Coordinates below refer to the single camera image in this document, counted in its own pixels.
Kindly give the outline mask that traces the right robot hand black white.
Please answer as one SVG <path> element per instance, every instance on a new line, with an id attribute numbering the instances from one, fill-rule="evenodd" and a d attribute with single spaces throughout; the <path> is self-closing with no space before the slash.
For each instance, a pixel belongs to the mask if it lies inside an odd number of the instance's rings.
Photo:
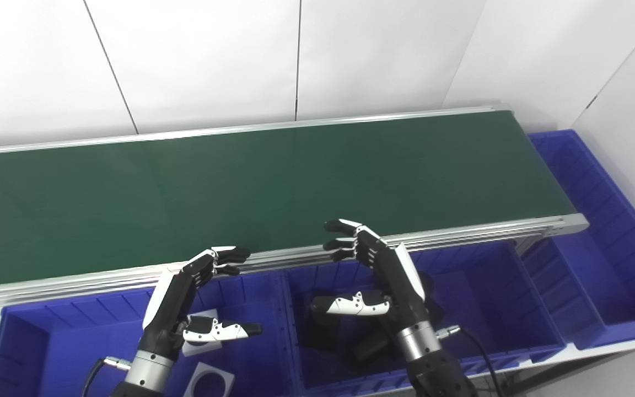
<path id="1" fill-rule="evenodd" d="M 359 291 L 351 296 L 315 297 L 312 313 L 385 315 L 393 332 L 433 329 L 425 289 L 404 244 L 391 246 L 365 224 L 350 219 L 331 219 L 325 222 L 324 229 L 343 234 L 323 245 L 331 253 L 330 258 L 334 262 L 355 259 L 373 271 L 378 287 L 376 291 Z"/>

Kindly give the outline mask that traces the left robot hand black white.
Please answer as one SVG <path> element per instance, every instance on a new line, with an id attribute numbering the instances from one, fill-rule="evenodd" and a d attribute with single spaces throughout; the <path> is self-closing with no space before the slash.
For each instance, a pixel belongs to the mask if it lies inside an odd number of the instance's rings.
<path id="1" fill-rule="evenodd" d="M 178 273 L 164 273 L 152 294 L 143 320 L 138 350 L 151 359 L 176 361 L 186 341 L 234 341 L 262 334 L 258 323 L 233 323 L 206 316 L 191 316 L 197 291 L 216 274 L 237 276 L 248 249 L 217 246 L 189 259 Z"/>

